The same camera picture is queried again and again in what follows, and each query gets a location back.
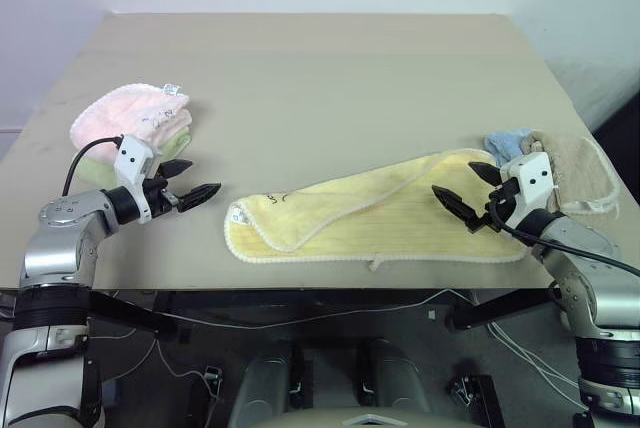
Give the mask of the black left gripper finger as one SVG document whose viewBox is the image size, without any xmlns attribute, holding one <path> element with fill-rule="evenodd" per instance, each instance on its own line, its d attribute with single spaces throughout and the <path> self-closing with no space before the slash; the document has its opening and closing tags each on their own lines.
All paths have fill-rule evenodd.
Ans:
<svg viewBox="0 0 640 428">
<path fill-rule="evenodd" d="M 192 161 L 185 159 L 172 159 L 159 164 L 158 176 L 170 179 L 182 174 L 193 165 Z"/>
<path fill-rule="evenodd" d="M 220 188 L 220 183 L 207 183 L 193 188 L 188 193 L 178 197 L 177 211 L 186 212 L 206 203 L 218 193 Z"/>
</svg>

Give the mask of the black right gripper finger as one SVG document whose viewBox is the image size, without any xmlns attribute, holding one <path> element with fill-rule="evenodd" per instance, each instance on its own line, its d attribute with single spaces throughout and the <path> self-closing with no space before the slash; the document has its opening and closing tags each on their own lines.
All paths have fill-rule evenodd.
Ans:
<svg viewBox="0 0 640 428">
<path fill-rule="evenodd" d="M 468 166 L 489 185 L 493 187 L 502 185 L 502 176 L 498 167 L 486 162 L 469 162 Z"/>
<path fill-rule="evenodd" d="M 432 186 L 432 191 L 440 204 L 452 215 L 461 220 L 467 229 L 480 229 L 481 219 L 476 211 L 467 205 L 455 192 L 437 185 Z"/>
</svg>

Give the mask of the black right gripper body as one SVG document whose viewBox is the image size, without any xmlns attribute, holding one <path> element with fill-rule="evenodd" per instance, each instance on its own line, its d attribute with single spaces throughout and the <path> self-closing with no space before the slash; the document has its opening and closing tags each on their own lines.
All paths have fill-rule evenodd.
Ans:
<svg viewBox="0 0 640 428">
<path fill-rule="evenodd" d="M 519 193 L 519 184 L 515 178 L 504 182 L 489 194 L 485 213 L 466 222 L 467 230 L 475 233 L 484 227 L 489 227 L 495 232 L 509 232 L 511 228 L 507 225 L 507 221 L 515 213 L 516 195 Z"/>
</svg>

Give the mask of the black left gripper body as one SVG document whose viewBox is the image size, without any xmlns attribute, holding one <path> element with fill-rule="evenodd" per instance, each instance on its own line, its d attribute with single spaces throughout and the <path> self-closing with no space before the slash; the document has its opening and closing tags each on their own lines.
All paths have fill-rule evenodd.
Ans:
<svg viewBox="0 0 640 428">
<path fill-rule="evenodd" d="M 167 190 L 168 180 L 161 176 L 146 178 L 143 181 L 143 194 L 153 219 L 172 210 L 181 211 L 180 200 Z"/>
</svg>

